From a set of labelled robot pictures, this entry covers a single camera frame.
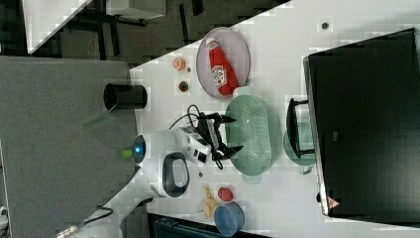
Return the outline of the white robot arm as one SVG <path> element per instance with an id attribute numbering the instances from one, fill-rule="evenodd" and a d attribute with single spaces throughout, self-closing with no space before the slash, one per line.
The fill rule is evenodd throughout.
<path id="1" fill-rule="evenodd" d="M 219 114 L 196 115 L 196 126 L 170 127 L 135 139 L 131 157 L 135 173 L 127 184 L 85 220 L 63 229 L 54 238 L 123 238 L 122 222 L 138 205 L 155 197 L 180 197 L 190 183 L 189 164 L 205 167 L 229 160 L 241 148 L 228 147 L 219 127 L 234 118 Z"/>

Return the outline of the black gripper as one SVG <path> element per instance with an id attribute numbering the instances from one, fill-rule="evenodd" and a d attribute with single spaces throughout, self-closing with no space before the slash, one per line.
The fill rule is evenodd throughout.
<path id="1" fill-rule="evenodd" d="M 219 113 L 199 114 L 196 129 L 198 134 L 211 146 L 213 161 L 230 159 L 243 149 L 243 146 L 229 148 L 223 143 L 219 127 L 221 124 L 233 122 L 235 122 L 234 118 Z"/>

